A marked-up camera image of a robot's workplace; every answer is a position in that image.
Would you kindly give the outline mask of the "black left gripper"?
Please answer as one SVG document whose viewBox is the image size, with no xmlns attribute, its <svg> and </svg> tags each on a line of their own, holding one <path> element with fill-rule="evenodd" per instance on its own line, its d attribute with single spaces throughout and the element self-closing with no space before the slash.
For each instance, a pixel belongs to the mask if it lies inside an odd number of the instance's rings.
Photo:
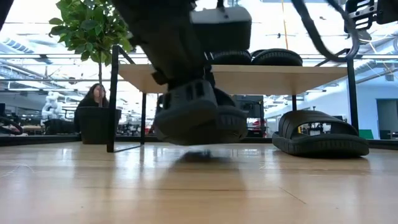
<svg viewBox="0 0 398 224">
<path fill-rule="evenodd" d="M 213 91 L 215 78 L 211 61 L 193 29 L 190 13 L 195 1 L 112 0 L 132 37 L 155 69 L 152 78 L 172 90 L 194 80 L 207 80 Z"/>
</svg>

